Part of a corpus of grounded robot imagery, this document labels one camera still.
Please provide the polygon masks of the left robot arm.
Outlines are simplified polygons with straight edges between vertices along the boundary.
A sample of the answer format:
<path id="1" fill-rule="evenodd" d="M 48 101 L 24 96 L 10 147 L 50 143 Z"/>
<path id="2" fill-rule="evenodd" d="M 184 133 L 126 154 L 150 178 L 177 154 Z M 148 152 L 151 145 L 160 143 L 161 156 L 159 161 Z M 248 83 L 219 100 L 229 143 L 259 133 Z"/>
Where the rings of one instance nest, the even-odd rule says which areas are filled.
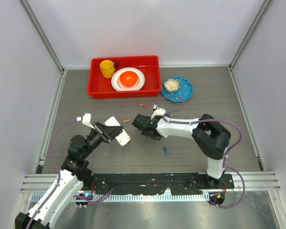
<path id="1" fill-rule="evenodd" d="M 87 157 L 101 143 L 117 139 L 124 146 L 130 138 L 115 117 L 104 124 L 96 122 L 86 137 L 75 135 L 70 139 L 68 155 L 58 175 L 43 197 L 27 212 L 15 218 L 17 229 L 52 229 L 60 215 L 80 190 L 88 190 L 92 184 L 92 171 Z"/>

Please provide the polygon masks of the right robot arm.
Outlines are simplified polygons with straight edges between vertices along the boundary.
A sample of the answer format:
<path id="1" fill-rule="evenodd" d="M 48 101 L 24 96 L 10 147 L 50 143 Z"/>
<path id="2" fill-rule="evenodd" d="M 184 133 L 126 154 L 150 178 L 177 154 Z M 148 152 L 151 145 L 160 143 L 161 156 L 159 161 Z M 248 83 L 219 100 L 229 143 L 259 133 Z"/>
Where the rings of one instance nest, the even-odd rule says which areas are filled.
<path id="1" fill-rule="evenodd" d="M 231 133 L 212 116 L 204 114 L 199 119 L 185 120 L 138 114 L 132 125 L 141 131 L 141 135 L 154 140 L 169 136 L 193 139 L 207 157 L 205 183 L 210 188 L 217 188 L 222 184 L 225 173 L 224 154 L 229 146 Z"/>

